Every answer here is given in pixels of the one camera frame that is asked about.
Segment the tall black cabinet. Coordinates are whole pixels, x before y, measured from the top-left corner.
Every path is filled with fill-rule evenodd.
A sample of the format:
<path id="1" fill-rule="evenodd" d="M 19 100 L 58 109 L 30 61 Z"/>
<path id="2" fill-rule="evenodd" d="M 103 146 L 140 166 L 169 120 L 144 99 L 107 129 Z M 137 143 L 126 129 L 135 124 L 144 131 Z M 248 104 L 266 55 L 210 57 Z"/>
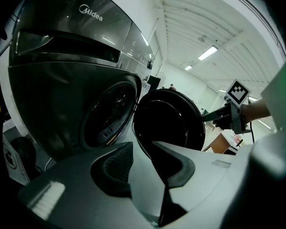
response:
<path id="1" fill-rule="evenodd" d="M 158 88 L 160 83 L 160 78 L 154 77 L 152 75 L 149 76 L 147 83 L 150 85 L 149 92 L 154 91 Z"/>

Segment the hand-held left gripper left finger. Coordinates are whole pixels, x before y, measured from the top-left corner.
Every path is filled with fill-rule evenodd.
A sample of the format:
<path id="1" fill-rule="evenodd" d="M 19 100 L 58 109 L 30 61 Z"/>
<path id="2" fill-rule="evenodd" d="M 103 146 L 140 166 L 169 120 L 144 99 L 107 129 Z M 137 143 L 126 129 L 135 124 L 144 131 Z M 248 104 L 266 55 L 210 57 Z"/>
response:
<path id="1" fill-rule="evenodd" d="M 155 229 L 159 215 L 135 203 L 133 143 L 73 155 L 18 193 L 25 212 L 45 229 Z"/>

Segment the person's right forearm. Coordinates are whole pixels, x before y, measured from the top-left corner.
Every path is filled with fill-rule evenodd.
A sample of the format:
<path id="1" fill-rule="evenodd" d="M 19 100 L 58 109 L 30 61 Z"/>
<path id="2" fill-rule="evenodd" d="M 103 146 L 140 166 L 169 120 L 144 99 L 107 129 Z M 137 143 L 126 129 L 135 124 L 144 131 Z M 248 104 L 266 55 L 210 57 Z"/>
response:
<path id="1" fill-rule="evenodd" d="M 245 124 L 269 116 L 271 116 L 270 111 L 262 98 L 249 104 L 242 104 L 240 107 L 240 119 Z"/>

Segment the white placard with red circle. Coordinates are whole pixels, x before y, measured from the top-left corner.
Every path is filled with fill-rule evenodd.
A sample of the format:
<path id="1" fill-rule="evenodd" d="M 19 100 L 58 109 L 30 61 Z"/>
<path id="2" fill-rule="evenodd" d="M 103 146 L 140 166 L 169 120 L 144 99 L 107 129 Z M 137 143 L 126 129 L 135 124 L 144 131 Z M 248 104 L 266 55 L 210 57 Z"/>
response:
<path id="1" fill-rule="evenodd" d="M 9 177 L 21 185 L 27 185 L 30 179 L 26 173 L 24 165 L 21 161 L 20 155 L 11 146 L 5 135 L 2 135 L 3 141 L 3 155 L 6 163 Z"/>

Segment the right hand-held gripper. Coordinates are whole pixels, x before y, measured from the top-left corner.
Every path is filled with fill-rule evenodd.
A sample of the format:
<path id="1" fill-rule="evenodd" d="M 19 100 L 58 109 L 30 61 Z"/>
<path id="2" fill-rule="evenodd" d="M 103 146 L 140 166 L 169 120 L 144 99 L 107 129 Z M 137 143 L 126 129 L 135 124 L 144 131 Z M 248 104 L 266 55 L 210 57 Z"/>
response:
<path id="1" fill-rule="evenodd" d="M 250 129 L 246 128 L 247 124 L 240 116 L 241 105 L 250 93 L 251 91 L 245 85 L 235 79 L 225 93 L 230 102 L 213 112 L 203 115 L 201 117 L 202 121 L 212 121 L 215 127 L 232 129 L 235 134 L 250 133 Z"/>

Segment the black cabinet machine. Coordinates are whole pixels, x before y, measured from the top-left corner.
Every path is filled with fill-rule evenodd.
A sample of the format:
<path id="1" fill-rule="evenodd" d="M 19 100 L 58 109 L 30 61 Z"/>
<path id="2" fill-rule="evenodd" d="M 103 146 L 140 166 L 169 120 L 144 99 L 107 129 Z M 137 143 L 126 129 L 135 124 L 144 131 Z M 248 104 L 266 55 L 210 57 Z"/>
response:
<path id="1" fill-rule="evenodd" d="M 8 80 L 20 119 L 54 160 L 114 144 L 155 61 L 112 0 L 23 0 Z"/>

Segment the round black washer door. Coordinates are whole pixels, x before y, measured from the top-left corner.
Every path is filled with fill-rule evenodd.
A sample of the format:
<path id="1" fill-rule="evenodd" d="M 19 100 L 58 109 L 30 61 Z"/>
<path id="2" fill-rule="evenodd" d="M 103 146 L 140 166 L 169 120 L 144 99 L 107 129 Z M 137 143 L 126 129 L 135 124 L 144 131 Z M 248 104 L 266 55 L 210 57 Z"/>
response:
<path id="1" fill-rule="evenodd" d="M 202 115 L 181 92 L 158 89 L 144 95 L 133 115 L 133 131 L 146 155 L 160 141 L 200 151 L 205 141 Z"/>

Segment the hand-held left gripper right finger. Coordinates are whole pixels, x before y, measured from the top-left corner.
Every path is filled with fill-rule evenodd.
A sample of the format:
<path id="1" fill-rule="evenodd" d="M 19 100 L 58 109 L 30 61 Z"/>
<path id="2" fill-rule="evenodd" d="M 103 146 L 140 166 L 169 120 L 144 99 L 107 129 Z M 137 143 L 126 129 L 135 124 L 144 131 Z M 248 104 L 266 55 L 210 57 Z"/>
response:
<path id="1" fill-rule="evenodd" d="M 245 173 L 250 146 L 235 155 L 202 152 L 165 142 L 153 142 L 153 165 L 165 184 L 172 203 L 190 211 L 207 199 L 219 184 L 227 188 L 219 193 L 233 196 Z"/>

